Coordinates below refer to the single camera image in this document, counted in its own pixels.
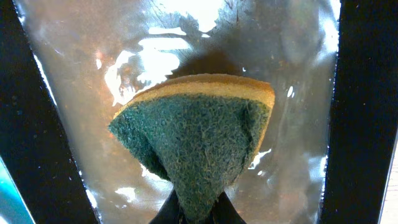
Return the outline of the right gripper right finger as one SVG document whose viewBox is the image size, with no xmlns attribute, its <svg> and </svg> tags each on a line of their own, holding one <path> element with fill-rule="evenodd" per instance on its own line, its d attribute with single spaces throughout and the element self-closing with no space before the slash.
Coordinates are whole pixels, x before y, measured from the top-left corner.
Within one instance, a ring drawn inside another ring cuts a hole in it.
<svg viewBox="0 0 398 224">
<path fill-rule="evenodd" d="M 227 194 L 222 192 L 211 210 L 213 224 L 246 224 L 234 208 Z"/>
</svg>

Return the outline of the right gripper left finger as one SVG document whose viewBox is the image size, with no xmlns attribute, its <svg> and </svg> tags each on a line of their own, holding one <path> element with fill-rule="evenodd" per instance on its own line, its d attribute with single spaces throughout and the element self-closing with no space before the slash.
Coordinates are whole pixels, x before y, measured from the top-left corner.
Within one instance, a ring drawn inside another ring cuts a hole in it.
<svg viewBox="0 0 398 224">
<path fill-rule="evenodd" d="M 173 190 L 149 224 L 180 224 L 182 222 L 183 210 L 180 207 L 177 193 Z"/>
</svg>

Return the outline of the green yellow sponge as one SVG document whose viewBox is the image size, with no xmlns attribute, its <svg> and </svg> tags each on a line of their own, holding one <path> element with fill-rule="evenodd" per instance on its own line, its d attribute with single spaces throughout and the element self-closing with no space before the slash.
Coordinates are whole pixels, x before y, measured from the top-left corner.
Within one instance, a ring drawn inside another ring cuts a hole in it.
<svg viewBox="0 0 398 224">
<path fill-rule="evenodd" d="M 108 128 L 151 173 L 173 184 L 186 220 L 202 223 L 259 152 L 274 103 L 267 82 L 188 75 L 139 93 Z"/>
</svg>

